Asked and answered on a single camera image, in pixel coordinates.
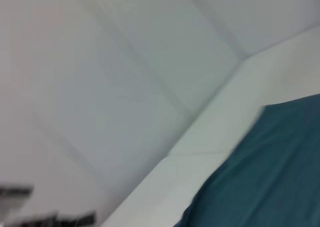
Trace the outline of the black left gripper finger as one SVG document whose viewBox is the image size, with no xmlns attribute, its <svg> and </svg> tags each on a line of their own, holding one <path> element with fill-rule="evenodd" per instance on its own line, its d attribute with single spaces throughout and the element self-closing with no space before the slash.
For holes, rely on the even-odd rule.
<svg viewBox="0 0 320 227">
<path fill-rule="evenodd" d="M 1 185 L 1 197 L 28 197 L 34 191 L 33 186 Z"/>
<path fill-rule="evenodd" d="M 97 220 L 95 211 L 80 215 L 59 214 L 50 212 L 34 214 L 13 220 L 14 227 L 92 227 Z"/>
</svg>

